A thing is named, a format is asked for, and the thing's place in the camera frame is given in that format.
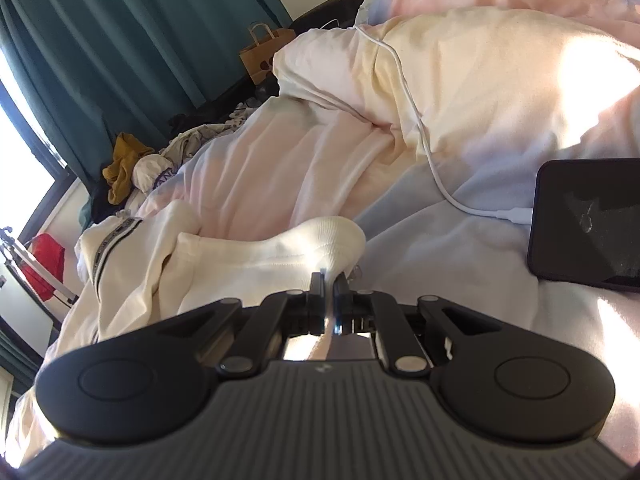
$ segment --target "yellow fabric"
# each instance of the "yellow fabric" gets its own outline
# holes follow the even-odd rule
[[[119,134],[113,148],[113,163],[102,170],[102,176],[111,189],[109,203],[117,205],[126,199],[131,192],[131,175],[133,167],[140,157],[152,153],[142,142],[131,134]]]

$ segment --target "red bag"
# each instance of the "red bag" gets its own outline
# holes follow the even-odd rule
[[[65,272],[65,248],[63,246],[49,234],[43,233],[31,241],[31,254],[59,282],[62,282]],[[42,301],[53,298],[55,289],[43,280],[35,270],[31,269],[25,262],[20,263],[19,267]]]

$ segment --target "blue fabric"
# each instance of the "blue fabric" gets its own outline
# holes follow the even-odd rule
[[[251,22],[290,24],[279,0],[0,0],[12,71],[69,167],[89,188],[119,132],[155,149],[167,119],[244,74]]]

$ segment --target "brown paper bag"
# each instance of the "brown paper bag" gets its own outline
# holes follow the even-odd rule
[[[267,36],[258,40],[254,30],[264,27]],[[240,51],[240,59],[255,84],[263,82],[273,66],[273,54],[287,43],[290,43],[296,33],[290,28],[277,28],[272,31],[266,23],[256,23],[249,27],[249,34],[254,38],[254,44]]]

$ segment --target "phone screen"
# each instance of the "phone screen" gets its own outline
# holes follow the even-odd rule
[[[527,263],[549,280],[640,289],[640,159],[540,168]]]

